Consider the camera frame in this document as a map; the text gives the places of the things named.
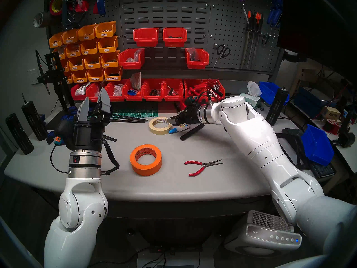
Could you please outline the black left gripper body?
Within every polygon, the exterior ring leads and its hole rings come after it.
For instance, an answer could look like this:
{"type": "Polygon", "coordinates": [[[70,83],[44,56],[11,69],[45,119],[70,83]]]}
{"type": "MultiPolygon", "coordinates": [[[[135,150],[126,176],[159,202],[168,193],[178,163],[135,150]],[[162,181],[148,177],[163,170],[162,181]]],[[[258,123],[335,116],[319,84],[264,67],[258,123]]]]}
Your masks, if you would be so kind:
{"type": "Polygon", "coordinates": [[[74,120],[73,128],[73,150],[92,150],[101,152],[103,134],[105,127],[110,123],[110,116],[112,114],[100,113],[99,104],[96,105],[93,116],[87,121],[74,120]]]}

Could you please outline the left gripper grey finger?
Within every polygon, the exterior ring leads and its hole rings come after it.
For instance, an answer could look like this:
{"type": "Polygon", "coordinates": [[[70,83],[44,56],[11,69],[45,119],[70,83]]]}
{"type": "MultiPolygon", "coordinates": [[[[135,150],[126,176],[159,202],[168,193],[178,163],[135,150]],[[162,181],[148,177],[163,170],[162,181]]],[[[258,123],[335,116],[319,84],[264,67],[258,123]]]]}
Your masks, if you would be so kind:
{"type": "Polygon", "coordinates": [[[100,113],[111,114],[111,102],[105,88],[101,88],[98,95],[97,104],[99,104],[98,110],[100,113]]]}
{"type": "Polygon", "coordinates": [[[86,97],[77,111],[78,121],[87,121],[89,113],[89,98],[86,97]]]}

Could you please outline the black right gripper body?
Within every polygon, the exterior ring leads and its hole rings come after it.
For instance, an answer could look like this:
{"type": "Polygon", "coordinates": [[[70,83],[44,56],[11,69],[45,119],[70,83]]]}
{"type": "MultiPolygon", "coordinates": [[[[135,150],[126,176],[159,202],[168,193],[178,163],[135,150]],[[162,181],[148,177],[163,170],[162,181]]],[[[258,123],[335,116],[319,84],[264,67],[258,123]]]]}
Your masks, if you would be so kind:
{"type": "Polygon", "coordinates": [[[200,119],[198,118],[199,105],[186,107],[178,115],[178,124],[199,124],[200,119]]]}

